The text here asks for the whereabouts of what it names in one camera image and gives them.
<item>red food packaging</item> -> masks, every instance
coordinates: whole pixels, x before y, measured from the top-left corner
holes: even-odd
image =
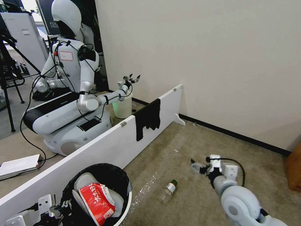
[[[96,225],[103,225],[106,219],[115,212],[114,200],[105,185],[89,184],[81,188],[79,194]]]

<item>clear plastic film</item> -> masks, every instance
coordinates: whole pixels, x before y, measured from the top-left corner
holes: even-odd
[[[128,214],[132,213],[135,210],[135,208],[139,205],[139,203],[142,201],[142,199],[144,199],[144,197],[151,191],[151,187],[157,180],[156,176],[157,176],[157,172],[155,172],[155,174],[152,176],[150,181],[147,182],[141,188],[141,190],[138,192],[138,194],[132,199],[132,203],[130,205]],[[123,220],[123,222],[120,225],[124,225],[124,222],[126,221],[126,219],[127,219],[127,217],[125,217],[125,219]]]

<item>humanoid robot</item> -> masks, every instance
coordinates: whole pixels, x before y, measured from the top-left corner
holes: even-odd
[[[51,13],[61,37],[52,43],[41,76],[33,87],[39,92],[69,87],[71,92],[29,109],[23,121],[29,129],[43,135],[49,150],[66,156],[112,127],[111,116],[104,106],[123,101],[139,77],[124,76],[125,83],[118,82],[119,90],[113,93],[90,94],[94,73],[99,69],[99,56],[92,44],[75,39],[80,32],[80,10],[70,0],[54,0]],[[59,79],[51,80],[55,75]]]
[[[221,158],[220,155],[210,155],[206,158],[210,164],[196,163],[191,159],[191,167],[195,172],[208,176],[212,187],[220,197],[229,221],[234,226],[287,226],[264,211],[250,190],[238,186],[236,181],[238,166],[228,163],[221,164],[222,159],[230,160]]]

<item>white robot head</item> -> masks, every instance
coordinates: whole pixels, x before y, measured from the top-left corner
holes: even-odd
[[[79,33],[82,15],[70,0],[54,0],[51,6],[53,20],[59,26],[62,36],[76,36]]]

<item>black baseboard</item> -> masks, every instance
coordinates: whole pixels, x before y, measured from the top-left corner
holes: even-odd
[[[251,144],[255,144],[255,145],[257,145],[257,146],[260,146],[260,147],[262,147],[262,148],[268,149],[268,150],[270,150],[270,151],[276,152],[276,153],[281,154],[281,155],[284,155],[284,156],[289,156],[290,153],[291,153],[291,152],[288,151],[288,150],[285,150],[285,149],[282,149],[282,148],[279,148],[279,147],[276,147],[276,146],[273,146],[273,145],[264,143],[264,142],[262,142],[262,141],[255,140],[255,139],[250,138],[250,137],[246,137],[246,136],[244,136],[244,135],[241,135],[241,134],[232,132],[232,131],[230,131],[230,130],[226,130],[226,129],[220,128],[220,127],[218,127],[218,126],[211,125],[211,124],[209,124],[209,123],[206,123],[206,122],[203,122],[203,121],[200,121],[200,120],[197,120],[197,119],[194,119],[194,118],[191,118],[191,117],[182,115],[182,114],[179,114],[179,116],[180,116],[181,119],[184,119],[184,120],[187,120],[187,121],[190,121],[190,122],[197,123],[197,124],[199,124],[199,125],[201,125],[201,126],[207,127],[207,128],[209,128],[209,129],[213,129],[213,130],[215,130],[215,131],[218,131],[218,132],[224,133],[224,134],[226,134],[226,135],[229,135],[229,136],[231,136],[231,137],[234,137],[234,138],[237,138],[237,139],[240,139],[240,140],[249,142],[249,143],[251,143]]]
[[[143,100],[139,100],[139,99],[136,99],[134,97],[132,97],[132,100],[135,101],[135,102],[137,102],[137,103],[139,103],[139,104],[142,104],[142,105],[148,105],[149,104],[149,103],[147,103],[147,102],[145,102]]]

